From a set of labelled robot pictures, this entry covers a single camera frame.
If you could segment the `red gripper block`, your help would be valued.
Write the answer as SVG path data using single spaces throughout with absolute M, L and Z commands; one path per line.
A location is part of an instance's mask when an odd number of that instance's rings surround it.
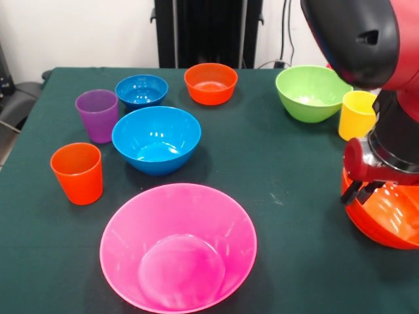
M 372 194 L 382 187 L 382 182 L 399 186 L 418 186 L 418 172 L 409 173 L 397 169 L 379 158 L 366 137 L 349 140 L 344 149 L 344 168 L 353 180 L 340 197 L 344 205 L 351 204 L 356 196 L 364 204 Z M 368 183 L 361 190 L 361 182 Z

